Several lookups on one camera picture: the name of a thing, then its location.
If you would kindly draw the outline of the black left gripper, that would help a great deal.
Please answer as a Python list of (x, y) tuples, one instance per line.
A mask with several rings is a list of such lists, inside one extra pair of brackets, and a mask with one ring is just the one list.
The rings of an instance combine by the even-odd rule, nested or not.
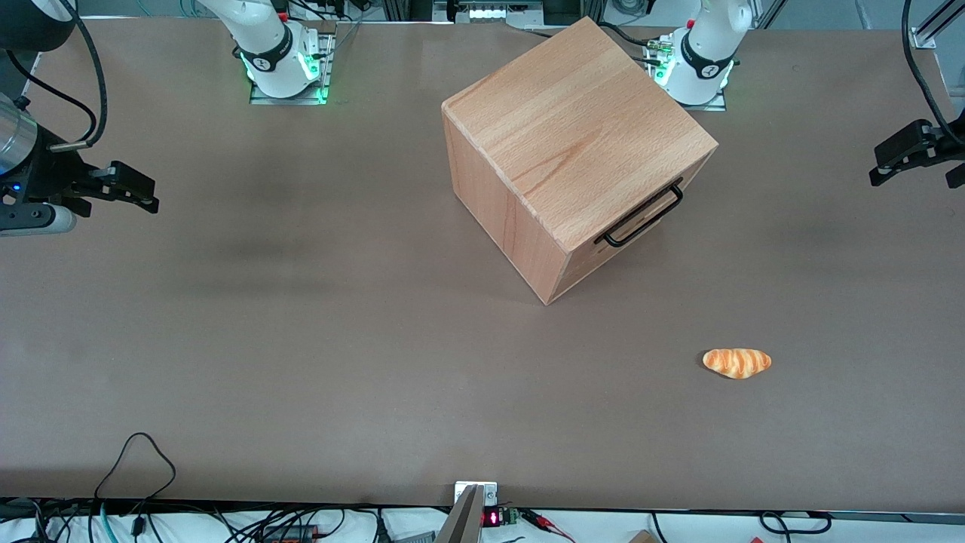
[(940, 118), (939, 137), (930, 121), (911, 121), (875, 146), (873, 155), (876, 166), (869, 171), (873, 188), (906, 170), (930, 167), (937, 161), (964, 161), (964, 110), (954, 120)]

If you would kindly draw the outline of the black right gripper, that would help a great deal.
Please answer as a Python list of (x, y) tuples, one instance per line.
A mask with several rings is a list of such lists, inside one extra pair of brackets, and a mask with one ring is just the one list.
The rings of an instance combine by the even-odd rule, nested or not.
[(121, 201), (156, 214), (160, 202), (155, 197), (155, 180), (139, 170), (111, 161), (96, 169), (86, 164), (78, 152), (51, 152), (48, 146), (63, 139), (44, 127), (38, 128), (33, 152), (20, 166), (2, 175), (2, 196), (20, 198), (32, 203), (49, 203), (68, 209), (90, 209), (84, 199), (87, 185), (93, 198)]

